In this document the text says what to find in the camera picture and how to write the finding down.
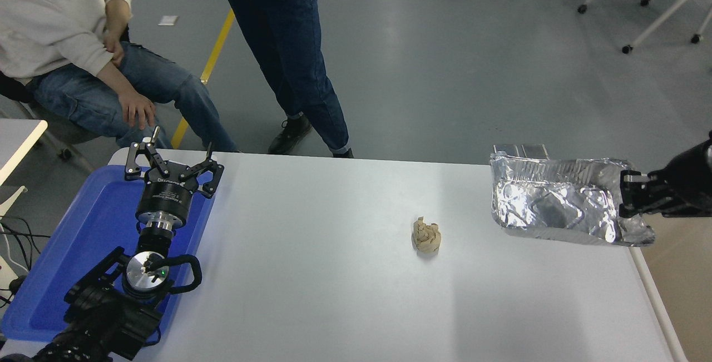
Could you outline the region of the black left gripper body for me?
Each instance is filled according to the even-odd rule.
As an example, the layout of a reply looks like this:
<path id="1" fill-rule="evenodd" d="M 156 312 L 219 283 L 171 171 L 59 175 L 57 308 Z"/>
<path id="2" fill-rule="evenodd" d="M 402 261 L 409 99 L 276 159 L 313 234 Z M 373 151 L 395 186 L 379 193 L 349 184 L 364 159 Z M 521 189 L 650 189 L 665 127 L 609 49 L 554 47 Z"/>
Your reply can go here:
<path id="1" fill-rule="evenodd" d="M 189 177 L 181 181 L 180 176 L 188 172 L 188 165 L 168 162 L 168 177 L 162 176 L 162 169 L 153 167 L 145 172 L 145 188 L 137 207 L 140 222 L 165 214 L 171 222 L 185 222 L 189 215 L 192 197 L 197 190 L 197 179 Z"/>

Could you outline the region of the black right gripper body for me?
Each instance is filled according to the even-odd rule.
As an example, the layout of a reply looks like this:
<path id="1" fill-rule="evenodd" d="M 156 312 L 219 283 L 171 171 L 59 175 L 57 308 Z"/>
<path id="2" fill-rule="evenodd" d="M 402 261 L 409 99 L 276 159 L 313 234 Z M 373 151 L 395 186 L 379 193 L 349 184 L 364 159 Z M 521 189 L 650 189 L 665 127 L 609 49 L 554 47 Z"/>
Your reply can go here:
<path id="1" fill-rule="evenodd" d="M 710 217 L 711 170 L 710 140 L 702 142 L 674 157 L 662 170 L 668 190 L 654 194 L 669 194 L 676 206 L 662 216 Z"/>

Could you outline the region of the seated person's right hand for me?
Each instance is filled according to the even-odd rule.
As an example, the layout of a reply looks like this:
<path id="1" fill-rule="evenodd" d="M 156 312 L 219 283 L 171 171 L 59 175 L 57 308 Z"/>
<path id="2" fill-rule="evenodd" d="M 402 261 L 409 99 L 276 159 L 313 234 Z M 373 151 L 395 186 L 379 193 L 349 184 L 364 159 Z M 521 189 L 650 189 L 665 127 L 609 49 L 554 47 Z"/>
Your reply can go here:
<path id="1" fill-rule="evenodd" d="M 122 90 L 117 96 L 122 107 L 123 119 L 130 128 L 138 128 L 142 131 L 156 126 L 156 109 L 149 98 L 135 90 Z"/>

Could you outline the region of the seated person's left hand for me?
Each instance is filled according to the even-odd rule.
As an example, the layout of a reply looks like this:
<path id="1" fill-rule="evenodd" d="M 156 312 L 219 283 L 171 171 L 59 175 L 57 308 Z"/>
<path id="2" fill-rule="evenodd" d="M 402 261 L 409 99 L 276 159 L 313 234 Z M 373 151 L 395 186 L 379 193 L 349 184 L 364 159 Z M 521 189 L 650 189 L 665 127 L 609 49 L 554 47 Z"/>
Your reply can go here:
<path id="1" fill-rule="evenodd" d="M 104 47 L 106 51 L 112 54 L 111 62 L 117 68 L 120 67 L 120 64 L 122 63 L 125 55 L 125 51 L 123 51 L 123 47 L 121 44 L 122 36 L 123 32 L 117 30 L 110 30 L 108 28 L 107 30 L 105 30 L 103 36 Z"/>

